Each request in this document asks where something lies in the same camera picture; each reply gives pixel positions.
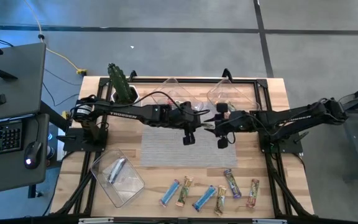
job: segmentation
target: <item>gray floor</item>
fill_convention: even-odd
[[[30,1],[43,25],[95,27],[186,27],[255,29],[251,0],[75,0]],[[260,0],[266,29],[358,30],[358,0]],[[34,25],[21,0],[0,0],[0,24]],[[37,42],[36,31],[0,30],[14,45]],[[114,62],[139,75],[218,77],[229,68],[236,77],[266,77],[258,34],[161,32],[45,32],[48,46],[87,68],[106,75]],[[340,98],[358,90],[358,35],[267,35],[274,77],[285,80],[291,107],[322,97]],[[80,83],[64,60],[47,54],[45,67]],[[45,73],[44,82],[56,102],[78,93]],[[43,92],[42,99],[51,105]],[[72,107],[71,99],[55,107]],[[358,221],[358,182],[344,174],[356,169],[342,126],[321,125],[302,140],[311,199],[317,215]],[[48,172],[47,197],[27,200],[27,189],[0,193],[0,218],[41,215],[47,207],[56,171]]]

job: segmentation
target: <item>clear plastic container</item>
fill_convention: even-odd
[[[217,103],[227,103],[229,112],[234,110],[260,110],[260,105],[251,101],[247,96],[242,94],[228,79],[223,79],[216,84],[206,97],[208,99],[208,108],[213,110]]]
[[[191,107],[200,111],[203,109],[204,104],[200,100],[197,100],[191,93],[185,90],[179,83],[176,78],[169,78],[163,82],[158,88],[154,91],[162,91],[168,94],[177,104],[180,104],[184,101],[190,101]],[[157,104],[172,104],[172,102],[161,93],[156,93],[152,95],[152,98]]]
[[[111,184],[108,181],[110,173],[120,158],[125,158],[126,162],[115,182]],[[144,181],[119,149],[112,149],[103,154],[93,163],[91,172],[116,208],[121,208],[133,200],[144,188]]]

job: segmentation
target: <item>black keyboard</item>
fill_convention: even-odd
[[[0,153],[21,150],[21,139],[22,121],[0,122]]]

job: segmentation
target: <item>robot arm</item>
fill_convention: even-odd
[[[319,124],[339,125],[345,122],[347,116],[340,102],[331,98],[321,99],[316,103],[285,111],[233,111],[229,118],[224,118],[227,104],[219,103],[214,118],[214,129],[206,129],[221,138],[219,148],[227,147],[226,136],[229,133],[259,132],[267,135],[270,142],[289,138],[292,134]]]
[[[97,141],[99,128],[96,120],[102,115],[120,116],[136,119],[151,127],[182,129],[185,132],[183,144],[195,143],[194,132],[201,127],[199,111],[191,108],[190,102],[184,102],[179,107],[171,105],[120,105],[114,102],[98,100],[94,96],[82,98],[76,102],[73,109],[73,119],[81,123],[87,141]]]

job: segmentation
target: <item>gray fabric mat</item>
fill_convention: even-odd
[[[212,118],[215,111],[203,115],[201,120]],[[218,149],[218,138],[198,128],[196,144],[184,146],[183,130],[151,128],[144,126],[142,135],[142,166],[196,166],[196,167],[237,167],[236,148],[229,144]]]

